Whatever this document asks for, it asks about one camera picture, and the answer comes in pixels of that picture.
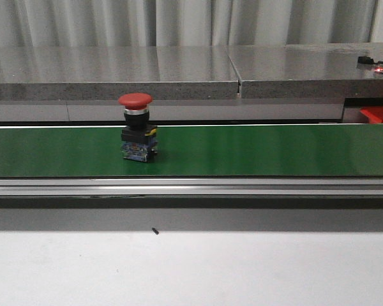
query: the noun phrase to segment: aluminum rail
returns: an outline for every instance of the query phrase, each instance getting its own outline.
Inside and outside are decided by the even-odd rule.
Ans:
[[[0,196],[383,196],[383,178],[0,179]]]

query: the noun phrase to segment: red box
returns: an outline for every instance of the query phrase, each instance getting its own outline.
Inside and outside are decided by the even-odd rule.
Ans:
[[[364,107],[360,112],[369,118],[369,123],[382,123],[383,106]]]

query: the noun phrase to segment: white curtain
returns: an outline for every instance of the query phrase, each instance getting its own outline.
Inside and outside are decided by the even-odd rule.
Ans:
[[[366,42],[375,2],[0,0],[0,47]]]

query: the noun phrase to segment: red mushroom button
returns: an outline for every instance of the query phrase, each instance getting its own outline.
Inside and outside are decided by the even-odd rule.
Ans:
[[[124,105],[127,110],[143,110],[152,101],[151,95],[140,92],[124,94],[118,99],[119,104]]]

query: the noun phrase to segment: granite countertop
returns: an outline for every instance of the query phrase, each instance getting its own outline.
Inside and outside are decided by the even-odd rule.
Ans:
[[[383,43],[230,46],[243,98],[383,97],[383,74],[357,65],[383,61]]]
[[[379,98],[383,43],[0,48],[0,100]]]
[[[224,47],[0,48],[0,100],[234,99]]]

